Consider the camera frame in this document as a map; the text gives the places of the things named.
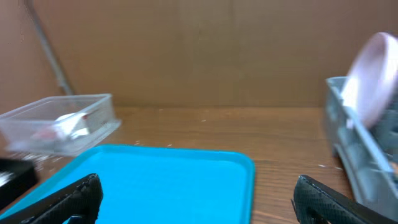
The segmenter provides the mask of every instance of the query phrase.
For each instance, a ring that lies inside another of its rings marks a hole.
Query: brown tabletop
[[[322,108],[115,110],[122,125],[102,144],[227,150],[253,159],[256,186],[252,223],[298,223],[290,199],[300,174],[352,198],[343,166],[331,156],[323,132]],[[73,159],[4,150],[0,156],[32,159],[39,184]]]

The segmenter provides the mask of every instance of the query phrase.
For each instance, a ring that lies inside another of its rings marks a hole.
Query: gray plastic bin
[[[334,155],[343,162],[356,201],[398,221],[398,190],[386,155],[355,112],[342,105],[345,77],[326,82],[325,129]]]

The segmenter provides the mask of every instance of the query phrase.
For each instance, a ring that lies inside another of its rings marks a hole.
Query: clear plastic container
[[[0,115],[8,150],[77,156],[116,130],[112,95],[53,96]]]

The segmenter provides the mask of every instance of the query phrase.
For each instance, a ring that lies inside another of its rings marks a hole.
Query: white plate
[[[341,93],[365,127],[372,127],[388,107],[396,89],[398,41],[385,32],[374,34],[356,57]]]

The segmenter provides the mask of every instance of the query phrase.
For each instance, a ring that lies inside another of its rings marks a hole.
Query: brown wall
[[[22,1],[0,1],[0,114],[59,95]]]
[[[117,105],[319,106],[324,79],[345,75],[366,39],[398,34],[396,0],[35,0],[35,8],[76,92],[112,93]]]

